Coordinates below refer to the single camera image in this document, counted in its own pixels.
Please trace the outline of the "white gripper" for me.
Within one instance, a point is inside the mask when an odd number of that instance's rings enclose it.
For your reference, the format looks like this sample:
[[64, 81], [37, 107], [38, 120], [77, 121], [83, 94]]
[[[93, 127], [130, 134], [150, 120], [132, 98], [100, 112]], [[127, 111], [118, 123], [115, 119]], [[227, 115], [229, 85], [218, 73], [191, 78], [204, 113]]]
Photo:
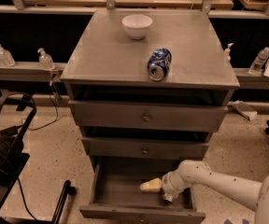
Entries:
[[184, 190], [184, 181], [178, 171], [165, 174], [162, 178], [154, 178], [140, 185], [140, 190], [144, 192], [160, 192], [164, 194], [178, 196]]

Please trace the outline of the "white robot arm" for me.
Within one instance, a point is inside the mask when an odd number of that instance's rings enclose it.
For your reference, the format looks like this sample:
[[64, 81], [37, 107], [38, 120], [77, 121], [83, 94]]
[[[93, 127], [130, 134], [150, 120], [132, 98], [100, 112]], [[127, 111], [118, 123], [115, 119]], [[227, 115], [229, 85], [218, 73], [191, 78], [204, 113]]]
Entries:
[[185, 189], [203, 185], [255, 212], [254, 224], [269, 224], [269, 175], [257, 182], [238, 176], [214, 172], [204, 161], [184, 160], [178, 168], [162, 178], [140, 185], [144, 192], [163, 192], [171, 203]]

